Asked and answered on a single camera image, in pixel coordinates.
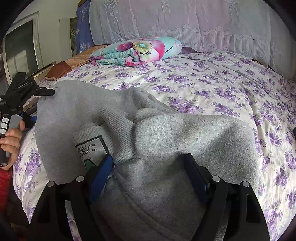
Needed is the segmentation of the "left hand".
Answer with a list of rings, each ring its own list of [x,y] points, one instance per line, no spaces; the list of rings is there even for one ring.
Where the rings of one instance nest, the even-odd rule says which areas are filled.
[[[21,120],[18,128],[12,128],[8,130],[5,134],[5,137],[1,138],[1,149],[10,153],[7,165],[2,167],[2,169],[5,171],[8,171],[18,159],[22,131],[24,129],[25,122]]]

